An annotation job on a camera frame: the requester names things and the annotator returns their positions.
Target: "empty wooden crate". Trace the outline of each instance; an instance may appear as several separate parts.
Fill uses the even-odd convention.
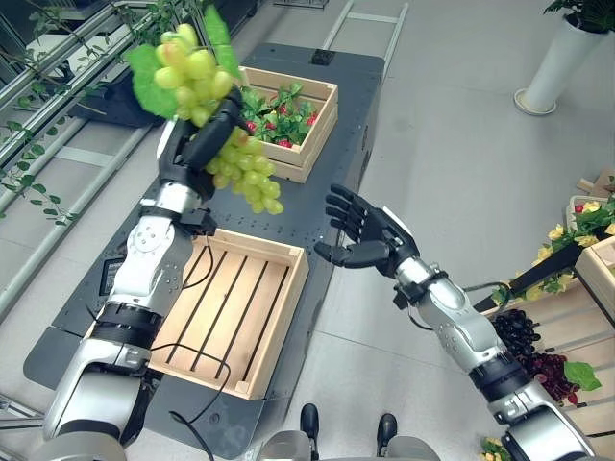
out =
[[[196,239],[184,285],[202,279],[209,268],[202,283],[184,289],[153,348],[180,343],[223,360],[231,370],[224,392],[261,399],[308,276],[305,251],[218,230]],[[228,372],[181,347],[154,352],[150,368],[214,389]]]
[[[298,102],[310,101],[318,110],[318,116],[301,145],[286,148],[262,141],[265,155],[276,165],[277,177],[306,182],[309,172],[337,123],[337,85],[252,67],[240,67],[239,70],[243,83],[256,90],[267,101],[278,94],[281,86],[301,84],[303,87]]]

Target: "metal ladder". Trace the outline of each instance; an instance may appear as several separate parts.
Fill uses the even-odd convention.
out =
[[[393,53],[395,52],[395,47],[397,46],[397,40],[400,37],[400,32],[402,31],[402,27],[404,26],[404,21],[406,20],[406,13],[408,9],[408,2],[404,3],[400,15],[398,17],[394,16],[381,16],[378,14],[367,14],[364,12],[352,12],[351,9],[355,3],[355,0],[348,0],[344,9],[341,11],[337,20],[333,24],[331,31],[329,32],[329,36],[325,40],[325,43],[322,46],[323,50],[329,50],[333,41],[335,40],[335,36],[341,29],[344,21],[346,19],[357,19],[361,21],[375,21],[375,22],[387,22],[389,24],[395,24],[395,29],[393,29],[393,35],[388,42],[388,46],[386,48],[386,53],[384,54],[384,70],[382,71],[382,80],[386,77],[386,73],[388,72],[388,66],[391,63],[391,58],[393,58]]]

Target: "black cable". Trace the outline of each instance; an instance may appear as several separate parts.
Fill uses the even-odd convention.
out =
[[[424,329],[425,331],[433,331],[433,328],[426,327],[425,325],[419,324],[418,321],[414,317],[412,317],[412,314],[410,313],[411,308],[412,308],[411,306],[407,307],[407,317],[408,319],[410,319],[410,322],[412,322],[418,328]]]
[[[182,287],[183,290],[186,290],[187,288],[192,288],[193,286],[196,286],[196,285],[200,285],[205,280],[207,280],[208,277],[211,275],[211,271],[213,270],[213,252],[211,251],[211,245],[209,244],[208,238],[207,237],[205,238],[207,241],[208,252],[209,252],[209,269],[207,273],[199,281],[195,281],[194,283],[191,283],[190,285],[184,284],[184,286]]]
[[[196,352],[204,357],[210,358],[211,360],[218,362],[223,368],[226,368],[227,370],[227,375],[225,376],[224,381],[222,382],[222,385],[218,388],[217,392],[211,398],[211,400],[207,403],[207,405],[205,405],[205,407],[203,407],[203,409],[199,411],[194,418],[192,418],[191,420],[187,420],[184,416],[182,416],[177,411],[175,410],[169,411],[169,415],[171,415],[171,418],[173,418],[174,421],[182,425],[185,425],[189,429],[189,431],[192,432],[192,435],[194,435],[194,437],[199,442],[199,444],[201,444],[203,451],[208,454],[209,461],[214,461],[213,454],[211,453],[211,449],[209,448],[207,442],[205,442],[203,437],[201,437],[201,434],[199,434],[198,430],[196,430],[196,428],[194,427],[194,423],[196,423],[196,421],[199,420],[199,418],[201,418],[205,414],[205,412],[211,408],[211,406],[215,403],[218,397],[220,397],[220,394],[222,394],[222,392],[224,391],[227,383],[229,382],[229,378],[231,377],[231,367],[229,366],[227,362],[219,359],[218,357],[214,357],[213,355],[209,355],[208,353],[201,352],[199,350],[196,350],[194,348],[191,348],[190,346],[186,346],[181,343],[163,344],[162,346],[156,346],[155,348],[152,348],[151,351],[154,352],[160,349],[171,348],[171,347],[184,348],[189,351]]]
[[[481,285],[468,286],[466,288],[463,288],[464,291],[477,291],[477,290],[482,290],[484,288],[490,288],[490,287],[493,287],[493,286],[499,286],[500,288],[503,288],[504,292],[505,292],[505,295],[504,295],[504,300],[498,306],[498,310],[496,310],[494,313],[492,313],[490,315],[490,317],[498,315],[504,309],[506,309],[506,306],[510,302],[510,295],[512,295],[512,292],[510,291],[510,285],[508,285],[508,283],[505,283],[503,281],[489,281],[487,283],[482,283]]]

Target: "white planter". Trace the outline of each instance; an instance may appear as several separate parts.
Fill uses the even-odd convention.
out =
[[[582,31],[564,17],[531,84],[515,93],[517,108],[531,115],[552,113],[568,79],[607,35]]]

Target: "black wheel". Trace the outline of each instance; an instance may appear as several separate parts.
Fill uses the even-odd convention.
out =
[[[378,449],[377,456],[384,456],[383,449],[388,446],[388,442],[397,435],[397,420],[390,413],[384,413],[378,423],[378,433],[376,434],[376,442]]]
[[[313,403],[306,403],[302,408],[300,428],[310,439],[318,438],[318,408]]]
[[[318,460],[318,430],[320,426],[318,423],[318,408],[316,408],[316,405],[313,403],[306,403],[301,409],[299,428],[301,428],[309,438],[312,461]]]

